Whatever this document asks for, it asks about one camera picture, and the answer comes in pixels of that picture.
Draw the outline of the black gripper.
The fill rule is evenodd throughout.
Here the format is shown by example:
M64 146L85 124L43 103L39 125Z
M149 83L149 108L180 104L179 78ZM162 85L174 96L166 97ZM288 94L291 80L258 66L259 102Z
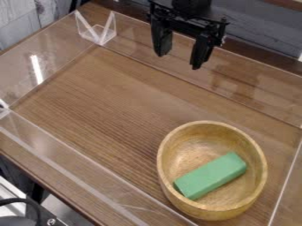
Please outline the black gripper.
M159 57L172 48L172 32L196 37L190 64L198 70L208 60L215 47L214 40L222 40L228 25L224 17L211 12L212 0L148 0L151 36L153 50Z

